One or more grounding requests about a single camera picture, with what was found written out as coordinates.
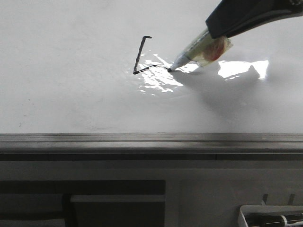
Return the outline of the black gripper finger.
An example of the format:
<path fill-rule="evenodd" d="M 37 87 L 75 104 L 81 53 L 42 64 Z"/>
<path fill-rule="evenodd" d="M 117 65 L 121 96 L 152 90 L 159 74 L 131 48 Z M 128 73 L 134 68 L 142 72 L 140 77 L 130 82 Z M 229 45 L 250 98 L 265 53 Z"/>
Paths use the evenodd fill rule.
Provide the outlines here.
<path fill-rule="evenodd" d="M 206 25 L 212 38 L 230 38 L 263 24 L 302 15 L 301 0 L 222 0 Z"/>

